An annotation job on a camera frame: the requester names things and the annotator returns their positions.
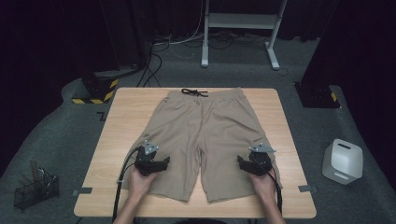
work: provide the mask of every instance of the metal wire basket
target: metal wire basket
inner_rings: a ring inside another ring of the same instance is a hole
[[[14,209],[26,209],[52,197],[59,197],[59,178],[46,175],[38,181],[15,189]]]

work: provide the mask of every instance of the white container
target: white container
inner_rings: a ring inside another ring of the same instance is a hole
[[[322,173],[324,176],[347,185],[361,178],[363,154],[361,148],[341,139],[334,139],[326,148]]]

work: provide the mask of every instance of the white shelf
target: white shelf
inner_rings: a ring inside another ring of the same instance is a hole
[[[209,27],[274,29],[276,15],[209,13]]]
[[[209,27],[222,28],[243,28],[243,29],[262,29],[272,30],[269,42],[265,42],[265,49],[268,52],[268,57],[274,70],[279,69],[279,63],[275,56],[273,49],[277,31],[282,21],[283,12],[285,10],[288,0],[281,0],[279,12],[276,15],[261,15],[261,14],[234,14],[234,13],[210,13],[209,0],[206,0],[205,9],[205,31],[204,43],[202,47],[202,67],[209,66]]]

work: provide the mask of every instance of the human arm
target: human arm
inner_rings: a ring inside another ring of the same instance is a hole
[[[134,166],[131,167],[129,176],[129,194],[114,224],[132,223],[137,207],[149,191],[152,181],[158,173],[153,173],[149,176],[142,176]]]
[[[275,176],[274,169],[269,174]],[[249,174],[249,176],[260,199],[268,223],[286,223],[276,205],[276,187],[272,178],[269,175],[256,176]]]

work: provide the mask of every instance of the khaki shorts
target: khaki shorts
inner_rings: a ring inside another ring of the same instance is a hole
[[[159,146],[155,161],[170,157],[167,170],[160,172],[149,193],[187,202],[201,169],[210,203],[255,194],[237,161],[238,155],[248,160],[251,146],[270,146],[253,108],[240,88],[203,94],[207,97],[170,91],[131,147],[148,140]],[[269,156],[279,179],[274,154]],[[129,169],[123,189],[128,189],[128,176]]]

